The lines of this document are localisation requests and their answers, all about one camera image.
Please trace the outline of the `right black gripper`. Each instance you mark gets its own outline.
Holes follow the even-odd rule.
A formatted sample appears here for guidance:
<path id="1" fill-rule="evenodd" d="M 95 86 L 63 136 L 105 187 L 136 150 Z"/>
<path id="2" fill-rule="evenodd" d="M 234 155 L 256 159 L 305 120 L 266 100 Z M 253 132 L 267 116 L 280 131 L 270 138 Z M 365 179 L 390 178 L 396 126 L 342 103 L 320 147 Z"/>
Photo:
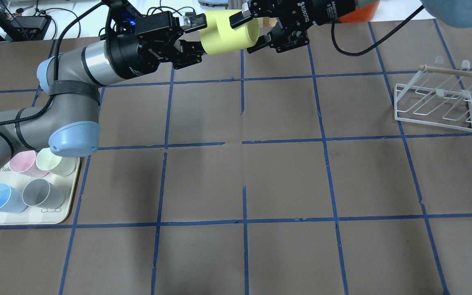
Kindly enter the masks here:
<path id="1" fill-rule="evenodd" d="M 266 47 L 277 53 L 288 52 L 309 44 L 307 30 L 323 25 L 353 12 L 357 0 L 252 0 L 243 3 L 241 9 L 229 17 L 232 29 L 258 18 L 276 18 L 277 24 L 265 35 L 257 38 L 247 48 L 252 54 Z"/>

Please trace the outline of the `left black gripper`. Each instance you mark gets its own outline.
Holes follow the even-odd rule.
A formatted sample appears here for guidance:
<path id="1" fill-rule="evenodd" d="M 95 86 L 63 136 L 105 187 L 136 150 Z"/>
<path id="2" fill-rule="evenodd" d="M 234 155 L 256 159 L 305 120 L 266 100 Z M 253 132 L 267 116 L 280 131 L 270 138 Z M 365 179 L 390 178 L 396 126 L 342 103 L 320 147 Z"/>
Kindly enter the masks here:
<path id="1" fill-rule="evenodd" d="M 134 32 L 106 35 L 105 56 L 122 79 L 153 73 L 163 62 L 183 69 L 202 62 L 206 51 L 200 41 L 181 40 L 180 36 L 207 26 L 203 13 L 177 18 L 165 11 L 143 16 L 137 19 Z"/>

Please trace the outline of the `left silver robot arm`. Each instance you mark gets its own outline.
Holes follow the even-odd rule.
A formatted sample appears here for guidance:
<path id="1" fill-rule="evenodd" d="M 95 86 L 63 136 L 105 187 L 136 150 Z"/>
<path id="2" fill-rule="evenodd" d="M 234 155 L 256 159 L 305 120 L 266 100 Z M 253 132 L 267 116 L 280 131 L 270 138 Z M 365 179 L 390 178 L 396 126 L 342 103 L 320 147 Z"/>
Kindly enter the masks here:
<path id="1" fill-rule="evenodd" d="M 139 15 L 129 32 L 107 32 L 96 43 L 55 52 L 39 65 L 40 86 L 49 95 L 42 108 L 0 112 L 0 168 L 17 153 L 50 149 L 61 157 L 86 157 L 99 149 L 99 89 L 157 71 L 195 65 L 205 54 L 199 41 L 182 36 L 207 27 L 205 14 L 170 11 Z"/>

